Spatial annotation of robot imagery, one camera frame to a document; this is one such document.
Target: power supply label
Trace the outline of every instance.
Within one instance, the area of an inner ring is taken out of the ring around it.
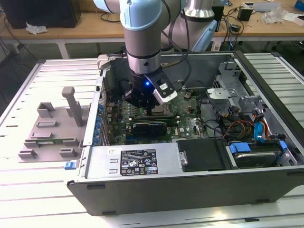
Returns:
[[[122,151],[120,161],[122,176],[158,173],[155,149]]]

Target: blue latch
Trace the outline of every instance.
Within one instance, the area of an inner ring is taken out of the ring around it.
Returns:
[[[65,170],[75,170],[76,169],[76,162],[68,161],[65,165]]]
[[[280,146],[282,147],[283,151],[287,150],[287,145],[284,141],[280,141]]]
[[[247,142],[236,142],[229,146],[231,153],[244,153],[250,152],[251,149]]]
[[[255,131],[254,131],[254,138],[255,140],[261,141],[264,143],[265,140],[262,138],[263,135],[263,124],[261,122],[255,123]]]
[[[96,122],[100,123],[102,121],[102,118],[100,116],[96,117]]]
[[[96,137],[94,137],[94,138],[93,138],[93,143],[99,143],[99,139],[96,138]]]
[[[100,123],[95,123],[95,128],[100,129],[101,125]]]

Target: black box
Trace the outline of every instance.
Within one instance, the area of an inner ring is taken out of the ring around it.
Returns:
[[[78,0],[0,0],[14,29],[35,26],[74,28],[81,12]]]
[[[220,22],[222,20],[223,12],[224,12],[224,5],[221,0],[214,0],[212,4],[212,10],[214,12],[214,20],[217,21],[218,25],[215,29],[215,32],[219,31]]]
[[[239,8],[237,19],[242,21],[249,21],[253,9]]]

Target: wooden table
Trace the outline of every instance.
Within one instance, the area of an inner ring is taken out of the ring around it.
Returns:
[[[275,0],[282,2],[282,7],[294,13],[301,13],[294,8],[295,0]],[[231,0],[233,6],[225,7],[225,13],[238,7],[244,0]],[[24,44],[33,43],[56,43],[58,44],[62,58],[70,58],[66,48],[67,43],[106,43],[124,42],[124,30],[120,23],[101,21],[100,13],[82,13],[81,19],[75,28],[48,28],[47,33],[33,35],[25,29],[11,29],[12,33]],[[118,19],[118,15],[111,15],[110,19]],[[234,19],[229,20],[232,24],[239,24]],[[244,32],[238,37],[239,41],[280,41],[280,40],[304,40],[304,28],[290,21],[267,25],[262,21],[262,13],[255,13],[250,21],[244,22]],[[213,38],[212,50],[218,50],[226,34],[226,26],[221,23],[219,32]],[[1,19],[0,37],[6,44],[15,44],[17,41],[11,36]]]
[[[230,9],[238,7],[245,0],[230,0],[233,3],[231,7],[225,7],[224,13],[227,14]],[[295,6],[296,0],[275,0],[282,3],[282,8],[290,13],[303,14],[303,12],[297,10]],[[250,0],[247,2],[263,2],[263,0]],[[304,27],[301,27],[291,21],[284,21],[276,24],[266,24],[262,20],[264,13],[254,13],[251,15],[249,21],[243,21],[244,32],[238,37],[239,41],[283,41],[283,40],[303,40],[304,39]],[[238,12],[234,12],[231,16],[237,17]],[[231,24],[240,23],[233,18],[229,18]],[[214,36],[213,48],[217,49],[223,37],[226,34],[226,25],[221,23],[220,30]]]

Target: side panel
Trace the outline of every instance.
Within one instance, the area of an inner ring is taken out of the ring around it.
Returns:
[[[304,183],[304,169],[188,178],[69,183],[93,216],[275,202]]]

